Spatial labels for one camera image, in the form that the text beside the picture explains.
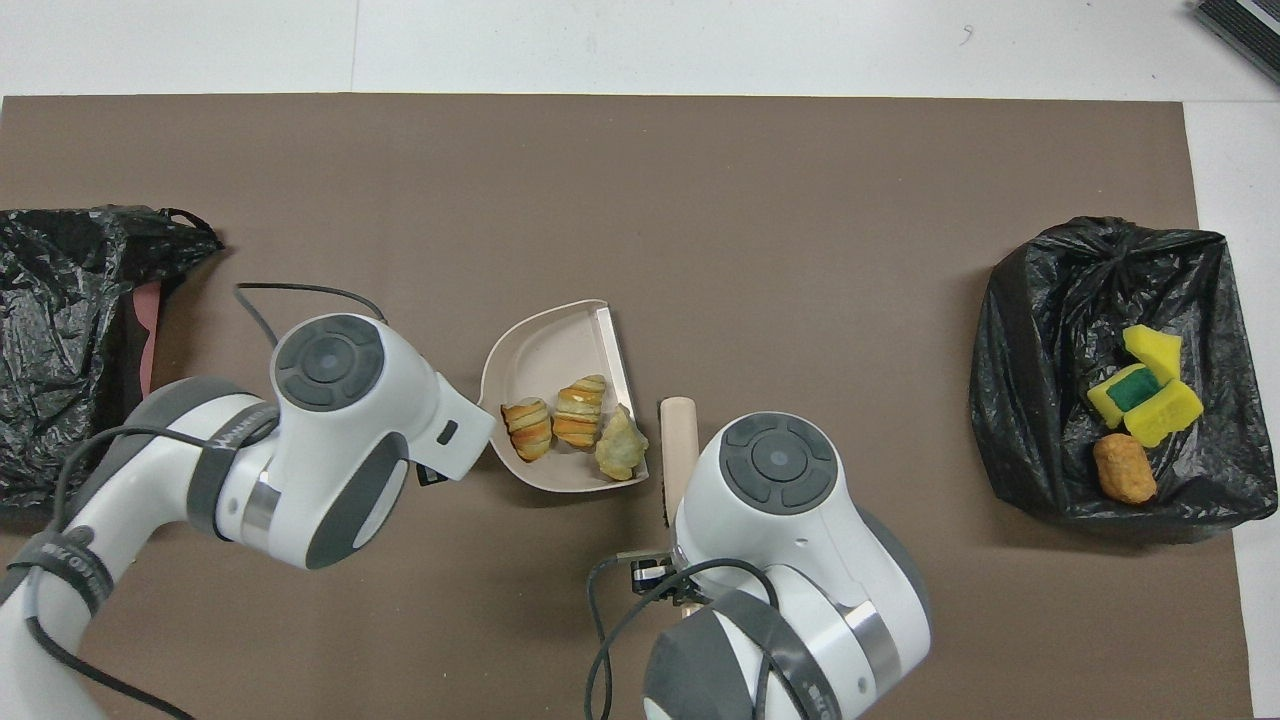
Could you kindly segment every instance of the pastry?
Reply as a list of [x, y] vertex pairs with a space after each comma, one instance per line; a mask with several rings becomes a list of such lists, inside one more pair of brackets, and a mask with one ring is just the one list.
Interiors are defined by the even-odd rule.
[[1093, 446], [1102, 492], [1128, 505], [1142, 505], [1156, 496], [1156, 478], [1147, 451], [1133, 436], [1112, 433]]
[[631, 413], [625, 405], [618, 405], [609, 423], [595, 443], [595, 464], [600, 471], [614, 480], [630, 480], [631, 471], [644, 460], [649, 439], [631, 421]]
[[588, 375], [559, 391], [553, 425], [556, 437], [580, 450], [595, 445], [604, 387], [604, 375]]
[[552, 421], [547, 404], [540, 397], [526, 397], [513, 405], [502, 406], [502, 420], [516, 455], [525, 462], [538, 460], [552, 446]]

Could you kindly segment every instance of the brown mat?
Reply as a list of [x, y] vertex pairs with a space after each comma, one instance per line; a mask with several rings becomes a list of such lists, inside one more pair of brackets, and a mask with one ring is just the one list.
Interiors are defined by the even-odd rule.
[[[471, 397], [509, 325], [603, 297], [652, 438], [671, 395], [704, 439], [751, 410], [812, 419], [933, 594], [933, 653], [872, 717], [1249, 715], [1230, 538], [1135, 552], [1044, 527], [992, 497], [966, 419], [1006, 252], [1073, 215], [1196, 225], [1178, 105], [10, 97], [0, 169], [0, 208], [177, 206], [223, 233], [233, 251], [169, 306], [161, 383], [269, 391], [238, 281], [369, 295]], [[278, 325], [348, 307], [262, 305]], [[83, 652], [200, 717], [581, 717], [586, 571], [664, 537], [657, 482], [553, 496], [486, 454], [320, 573], [166, 529]], [[612, 620], [631, 597], [605, 579]], [[640, 716], [675, 618], [623, 635], [616, 717]]]

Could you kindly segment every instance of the croissant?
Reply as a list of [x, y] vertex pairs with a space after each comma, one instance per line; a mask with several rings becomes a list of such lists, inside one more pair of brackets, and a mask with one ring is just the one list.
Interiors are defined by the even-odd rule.
[[552, 446], [552, 420], [540, 397], [526, 397], [515, 405], [502, 406], [502, 420], [516, 455], [525, 462], [538, 460]]
[[645, 450], [649, 450], [649, 439], [631, 421], [626, 406], [618, 405], [600, 433], [600, 442], [595, 443], [595, 464], [614, 480], [630, 480], [632, 469], [644, 460]]
[[604, 387], [604, 375], [588, 375], [559, 391], [556, 397], [556, 437], [580, 450], [595, 445]]

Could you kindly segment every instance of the white table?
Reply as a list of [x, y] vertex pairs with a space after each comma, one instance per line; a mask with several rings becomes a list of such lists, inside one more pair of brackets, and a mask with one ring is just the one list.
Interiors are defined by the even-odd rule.
[[[0, 0], [0, 97], [348, 91], [1181, 101], [1280, 418], [1280, 86], [1181, 0]], [[1235, 548], [1254, 715], [1280, 716], [1280, 516]]]

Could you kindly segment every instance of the black cable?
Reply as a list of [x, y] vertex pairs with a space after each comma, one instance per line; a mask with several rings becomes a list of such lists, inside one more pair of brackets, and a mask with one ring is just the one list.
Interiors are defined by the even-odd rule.
[[[591, 670], [586, 674], [586, 694], [582, 700], [582, 712], [586, 716], [586, 720], [595, 720], [595, 711], [591, 707], [591, 694], [595, 691], [595, 676], [599, 673], [604, 660], [609, 655], [609, 647], [613, 644], [614, 641], [618, 639], [618, 635], [622, 634], [622, 630], [627, 625], [630, 625], [631, 621], [635, 620], [636, 616], [640, 615], [640, 612], [645, 607], [648, 607], [650, 602], [654, 602], [655, 600], [662, 597], [663, 593], [678, 585], [680, 583], [684, 583], [689, 578], [692, 578], [698, 573], [701, 573], [703, 570], [710, 570], [713, 568], [737, 568], [739, 570], [745, 570], [750, 573], [751, 577], [754, 577], [756, 580], [759, 580], [762, 585], [764, 585], [764, 594], [768, 598], [769, 607], [773, 607], [774, 610], [778, 609], [778, 591], [774, 589], [773, 580], [771, 580], [768, 575], [764, 574], [764, 570], [760, 570], [759, 568], [751, 565], [750, 562], [746, 562], [745, 560], [737, 560], [735, 557], [707, 560], [703, 562], [698, 562], [695, 565], [690, 565], [689, 568], [685, 568], [684, 570], [669, 575], [663, 582], [658, 583], [653, 589], [644, 593], [640, 597], [640, 601], [636, 602], [631, 607], [631, 610], [627, 611], [627, 614], [622, 618], [622, 620], [620, 620], [618, 624], [613, 626], [613, 632], [611, 632], [609, 635], [604, 638], [604, 641], [600, 643], [600, 650], [599, 652], [595, 653], [595, 661], [591, 662]], [[763, 701], [763, 696], [758, 694], [756, 702], [760, 701]], [[603, 715], [600, 720], [607, 720], [607, 717], [608, 715]]]
[[67, 529], [67, 524], [70, 518], [67, 518], [67, 486], [70, 483], [72, 473], [79, 468], [79, 464], [84, 461], [84, 457], [102, 441], [111, 439], [120, 436], [141, 436], [150, 434], [156, 437], [166, 437], [169, 439], [175, 439], [179, 442], [186, 442], [188, 445], [195, 445], [196, 447], [205, 447], [207, 441], [188, 436], [186, 433], [179, 433], [178, 430], [170, 430], [169, 428], [147, 427], [147, 425], [119, 425], [115, 428], [105, 429], [93, 437], [79, 443], [76, 450], [67, 457], [63, 462], [61, 470], [58, 471], [58, 484], [54, 486], [54, 516], [49, 520], [49, 529], [63, 532]]
[[376, 315], [379, 320], [381, 320], [383, 323], [387, 322], [387, 316], [383, 315], [383, 311], [378, 307], [378, 305], [374, 305], [371, 300], [356, 295], [355, 292], [351, 291], [339, 290], [335, 287], [328, 287], [323, 284], [236, 283], [236, 287], [232, 290], [232, 295], [236, 296], [236, 301], [241, 304], [241, 307], [244, 307], [244, 311], [247, 311], [250, 316], [253, 318], [253, 322], [257, 323], [257, 327], [262, 328], [262, 332], [266, 333], [266, 337], [271, 341], [273, 347], [279, 345], [280, 338], [275, 336], [275, 331], [271, 329], [271, 325], [266, 322], [266, 318], [264, 318], [262, 314], [257, 311], [257, 307], [255, 307], [253, 304], [250, 302], [247, 297], [244, 297], [244, 293], [241, 292], [242, 290], [303, 290], [307, 292], [324, 292], [328, 295], [339, 295], [348, 300], [355, 300], [356, 302], [360, 302], [365, 307], [372, 310], [374, 315]]
[[[595, 625], [595, 642], [604, 644], [604, 620], [600, 618], [600, 606], [595, 602], [595, 579], [605, 569], [621, 562], [617, 555], [599, 561], [586, 575], [586, 606], [591, 610], [591, 623]], [[604, 653], [604, 708], [602, 717], [609, 716], [613, 707], [613, 666], [609, 664], [609, 653]]]
[[120, 680], [119, 678], [109, 675], [99, 670], [97, 667], [93, 667], [92, 665], [84, 662], [79, 657], [76, 657], [74, 655], [68, 652], [67, 648], [58, 644], [58, 642], [54, 641], [54, 638], [49, 637], [49, 633], [45, 632], [45, 628], [40, 625], [40, 619], [27, 618], [27, 630], [31, 633], [31, 637], [36, 639], [36, 643], [38, 643], [40, 647], [42, 647], [45, 652], [47, 652], [54, 660], [61, 662], [63, 665], [70, 667], [72, 670], [76, 670], [77, 673], [84, 675], [90, 680], [106, 685], [113, 691], [132, 697], [138, 702], [150, 705], [151, 707], [161, 712], [165, 712], [172, 717], [180, 717], [182, 720], [195, 720], [193, 715], [183, 711], [180, 707], [165, 702], [146, 691], [141, 691], [125, 683], [124, 680]]

